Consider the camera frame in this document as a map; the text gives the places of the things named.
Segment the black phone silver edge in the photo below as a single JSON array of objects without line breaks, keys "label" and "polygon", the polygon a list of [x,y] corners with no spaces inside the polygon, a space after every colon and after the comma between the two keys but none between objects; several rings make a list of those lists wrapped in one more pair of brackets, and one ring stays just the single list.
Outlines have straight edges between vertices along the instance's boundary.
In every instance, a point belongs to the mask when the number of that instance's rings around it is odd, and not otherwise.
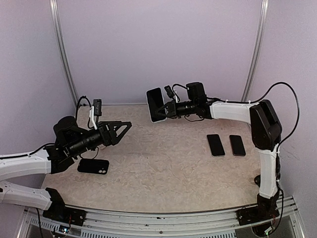
[{"label": "black phone silver edge", "polygon": [[213,157],[225,156],[225,151],[218,134],[208,134],[207,140]]}]

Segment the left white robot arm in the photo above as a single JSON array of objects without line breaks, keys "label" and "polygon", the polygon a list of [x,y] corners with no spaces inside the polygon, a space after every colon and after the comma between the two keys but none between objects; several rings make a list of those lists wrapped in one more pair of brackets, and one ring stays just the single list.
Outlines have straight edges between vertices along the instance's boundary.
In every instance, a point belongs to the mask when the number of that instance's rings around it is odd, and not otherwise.
[{"label": "left white robot arm", "polygon": [[35,189],[8,182],[8,179],[36,174],[57,174],[66,171],[81,154],[98,146],[114,146],[131,128],[129,121],[101,121],[92,129],[78,126],[74,116],[66,116],[54,125],[54,143],[47,143],[33,152],[1,155],[1,203],[28,206],[50,211],[58,220],[69,216],[59,192],[52,188]]}]

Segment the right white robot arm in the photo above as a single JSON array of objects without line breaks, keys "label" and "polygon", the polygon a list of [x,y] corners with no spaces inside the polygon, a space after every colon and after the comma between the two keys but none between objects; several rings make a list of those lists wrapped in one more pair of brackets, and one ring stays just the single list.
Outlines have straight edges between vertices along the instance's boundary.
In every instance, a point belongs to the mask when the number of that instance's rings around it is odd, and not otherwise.
[{"label": "right white robot arm", "polygon": [[172,86],[165,86],[169,102],[164,102],[160,88],[146,92],[150,118],[153,123],[166,119],[187,118],[197,115],[205,119],[227,119],[245,122],[251,127],[252,142],[260,156],[261,173],[255,179],[259,186],[257,206],[253,215],[258,220],[278,216],[277,200],[281,193],[279,146],[282,142],[282,126],[269,100],[234,102],[206,95],[201,82],[184,87],[188,100],[182,102]]}]

